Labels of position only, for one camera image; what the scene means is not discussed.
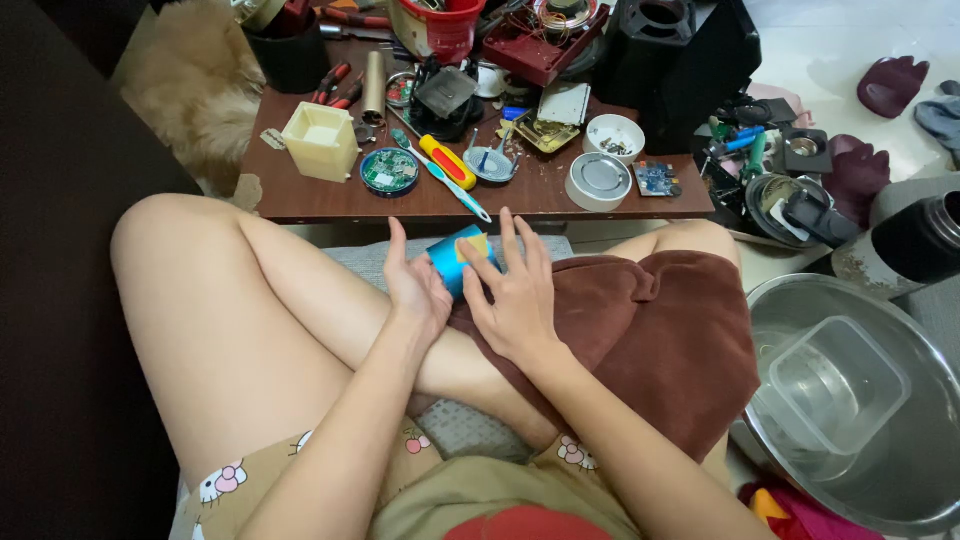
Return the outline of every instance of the stainless steel basin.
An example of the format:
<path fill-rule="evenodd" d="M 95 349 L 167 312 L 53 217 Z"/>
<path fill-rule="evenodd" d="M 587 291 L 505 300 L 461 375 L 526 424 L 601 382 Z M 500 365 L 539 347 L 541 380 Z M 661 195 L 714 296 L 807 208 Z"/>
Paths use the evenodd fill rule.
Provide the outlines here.
<path fill-rule="evenodd" d="M 773 361 L 764 352 L 827 317 L 846 315 L 897 361 L 913 385 L 912 395 L 886 426 L 861 452 L 847 456 L 791 444 L 754 398 L 743 421 L 731 430 L 747 456 L 830 510 L 883 534 L 924 536 L 960 524 L 958 369 L 923 329 L 892 304 L 813 274 L 771 280 L 751 292 L 747 302 L 759 370 L 769 369 Z M 838 399 L 846 395 L 840 386 L 824 392 Z"/>

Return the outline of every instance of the toothbrush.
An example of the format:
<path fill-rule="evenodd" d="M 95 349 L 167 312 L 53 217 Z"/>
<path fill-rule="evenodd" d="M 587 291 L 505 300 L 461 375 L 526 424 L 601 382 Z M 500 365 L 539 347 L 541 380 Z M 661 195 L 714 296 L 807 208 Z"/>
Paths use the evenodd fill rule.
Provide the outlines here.
<path fill-rule="evenodd" d="M 477 217 L 486 221 L 487 223 L 493 223 L 493 220 L 490 219 L 490 215 L 487 213 L 486 210 L 483 209 L 483 207 L 480 206 L 480 203 L 476 202 L 476 199 L 471 197 L 469 193 L 465 192 L 462 187 L 456 185 L 452 180 L 450 180 L 446 176 L 446 173 L 444 172 L 444 170 L 440 168 L 440 166 L 437 163 L 434 163 L 433 161 L 428 160 L 427 158 L 422 156 L 420 152 L 417 152 L 416 150 L 414 150 L 413 145 L 410 144 L 410 139 L 407 138 L 407 135 L 403 131 L 394 128 L 390 130 L 390 135 L 394 137 L 394 140 L 396 141 L 397 144 L 400 145 L 400 148 L 406 150 L 407 152 L 410 152 L 411 154 L 416 156 L 417 159 L 420 160 L 420 162 L 426 165 L 426 170 L 430 171 L 430 174 L 432 174 L 434 178 L 443 182 L 444 185 L 446 185 L 446 187 L 450 191 L 452 191 L 453 194 L 458 199 L 460 199 L 460 202 L 463 203 L 464 206 L 466 206 L 471 212 L 475 213 Z"/>

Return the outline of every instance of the brown towel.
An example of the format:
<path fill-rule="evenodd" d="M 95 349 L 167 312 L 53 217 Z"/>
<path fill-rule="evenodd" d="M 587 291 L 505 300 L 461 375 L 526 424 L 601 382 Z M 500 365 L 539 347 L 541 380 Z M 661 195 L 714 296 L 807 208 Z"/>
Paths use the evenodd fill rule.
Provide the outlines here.
<path fill-rule="evenodd" d="M 557 335 L 623 403 L 698 463 L 759 387 L 750 311 L 736 267 L 692 251 L 553 264 Z M 573 430 L 514 364 L 493 352 L 469 306 L 449 325 L 564 433 Z"/>

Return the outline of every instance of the person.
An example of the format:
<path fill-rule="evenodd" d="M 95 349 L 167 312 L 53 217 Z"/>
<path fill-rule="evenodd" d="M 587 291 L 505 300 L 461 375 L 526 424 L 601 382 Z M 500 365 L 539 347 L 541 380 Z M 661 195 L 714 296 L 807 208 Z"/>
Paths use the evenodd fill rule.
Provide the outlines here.
<path fill-rule="evenodd" d="M 474 322 L 582 440 L 558 433 L 446 326 L 453 300 L 426 256 L 406 259 L 396 219 L 388 296 L 225 203 L 166 194 L 130 209 L 111 244 L 116 280 L 193 488 L 172 537 L 771 538 L 573 357 L 554 331 L 542 241 L 507 209 L 500 226 L 506 274 L 459 245 Z M 608 253 L 636 261 L 669 250 L 738 263 L 727 233 L 699 221 Z M 444 462 L 404 414 L 417 394 L 494 415 L 541 454 L 529 466 Z"/>

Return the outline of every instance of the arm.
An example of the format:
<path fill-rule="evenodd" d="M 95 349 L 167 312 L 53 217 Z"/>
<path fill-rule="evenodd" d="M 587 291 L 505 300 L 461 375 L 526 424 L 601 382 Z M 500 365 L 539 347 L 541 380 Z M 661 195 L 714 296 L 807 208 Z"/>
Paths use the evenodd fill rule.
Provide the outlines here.
<path fill-rule="evenodd" d="M 393 308 L 347 389 L 280 475 L 238 538 L 366 537 L 396 431 L 453 299 L 428 259 L 405 260 L 391 218 L 384 277 Z"/>
<path fill-rule="evenodd" d="M 775 538 L 730 492 L 604 387 L 557 337 L 549 255 L 516 218 L 520 255 L 508 210 L 500 212 L 509 273 L 501 275 L 466 242 L 464 294 L 473 320 L 494 351 L 523 371 L 584 439 L 604 478 L 639 528 L 655 539 Z M 490 286 L 491 306 L 480 280 Z"/>

